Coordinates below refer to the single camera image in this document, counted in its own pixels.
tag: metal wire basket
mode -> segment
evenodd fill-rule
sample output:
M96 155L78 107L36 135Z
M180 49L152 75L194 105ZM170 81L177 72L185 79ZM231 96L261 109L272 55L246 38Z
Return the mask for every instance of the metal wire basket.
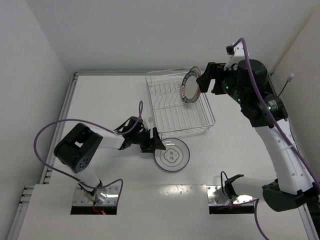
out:
M189 68L149 72L145 76L154 124L162 139L206 132L216 120L205 93L196 102L181 98L181 83Z

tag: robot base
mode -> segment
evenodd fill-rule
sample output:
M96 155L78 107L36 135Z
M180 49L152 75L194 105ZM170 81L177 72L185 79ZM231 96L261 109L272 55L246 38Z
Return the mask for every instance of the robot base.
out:
M254 203L243 204L237 206L237 204L246 203L252 201L252 196L240 195L231 201L226 196L221 196L221 185L207 185L206 191L208 195L208 205L210 214L253 214Z
M117 201L120 186L112 185L107 188L107 195L104 203L96 204L98 211L104 211L106 215L117 215ZM77 186L74 191L71 215L97 215L93 209L94 202L84 190Z

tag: black cable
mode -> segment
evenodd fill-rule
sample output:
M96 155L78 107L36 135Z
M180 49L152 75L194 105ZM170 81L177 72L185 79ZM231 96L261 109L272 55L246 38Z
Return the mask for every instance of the black cable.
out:
M228 195L225 193L225 188L224 188L224 183L223 183L223 179L222 179L222 174L224 174L224 176L225 176L225 178L226 178L227 180L228 180L229 178L228 178L227 174L225 173L225 171L221 171L221 172L220 172L221 190L222 190L222 193L223 193L226 197L228 197Z
M279 93L278 97L280 97L280 95L282 94L282 92L285 90L286 86L288 84L288 81L286 81L285 85L283 86L281 92Z

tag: white plate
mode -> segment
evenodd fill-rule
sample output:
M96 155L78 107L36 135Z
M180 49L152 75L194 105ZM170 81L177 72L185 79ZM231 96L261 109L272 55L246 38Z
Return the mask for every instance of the white plate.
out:
M155 150L156 164L168 172L177 172L183 169L190 160L188 146L177 138L166 138L162 140L162 143L166 150Z
M185 103L194 103L200 97L200 89L197 78L201 76L201 70L194 66L184 76L181 84L181 98Z

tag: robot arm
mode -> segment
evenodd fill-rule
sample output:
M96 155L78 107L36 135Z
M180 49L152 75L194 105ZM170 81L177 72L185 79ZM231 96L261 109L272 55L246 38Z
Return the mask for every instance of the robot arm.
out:
M114 133L102 129L89 128L82 123L78 123L55 147L54 155L67 165L74 176L89 186L101 187L103 184L96 176L90 166L90 162L98 148L110 148L124 150L132 144L140 145L143 153L154 153L156 149L165 150L157 128L153 127L152 132L146 129L143 121L138 120L138 124L127 134L122 133L130 130L136 117L130 117L119 126ZM94 202L102 203L106 196L106 189L92 189L79 185L84 189L86 195Z
M305 204L308 198L317 196L319 190L309 172L292 151L295 145L287 145L261 105L249 78L242 44L235 47L228 46L226 50L231 56L230 60L227 63L209 62L203 75L196 81L201 92L205 93L208 91L211 79L215 79L211 92L216 95L228 94L240 105L241 112L265 144L277 179L253 179L238 174L225 181L224 189L227 197L219 189L216 198L219 202L225 202L238 195L250 195L265 200L277 212L298 208ZM267 69L257 60L250 59L250 64L264 102L284 133L294 143L287 121L288 113L282 100L273 94L267 78Z

